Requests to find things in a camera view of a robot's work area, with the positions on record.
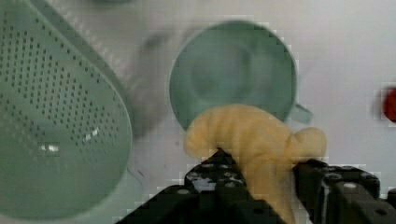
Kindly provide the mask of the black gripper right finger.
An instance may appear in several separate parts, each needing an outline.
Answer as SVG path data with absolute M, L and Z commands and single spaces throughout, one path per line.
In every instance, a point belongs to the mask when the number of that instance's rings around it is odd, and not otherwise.
M 380 197 L 380 180 L 353 166 L 322 161 L 293 169 L 296 194 L 313 224 L 396 224 L 395 191 Z

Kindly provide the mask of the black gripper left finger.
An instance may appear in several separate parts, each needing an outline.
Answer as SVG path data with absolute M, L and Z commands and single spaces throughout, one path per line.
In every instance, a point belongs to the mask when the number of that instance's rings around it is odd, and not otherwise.
M 265 201 L 255 200 L 223 150 L 188 171 L 182 185 L 163 189 L 116 224 L 285 224 Z

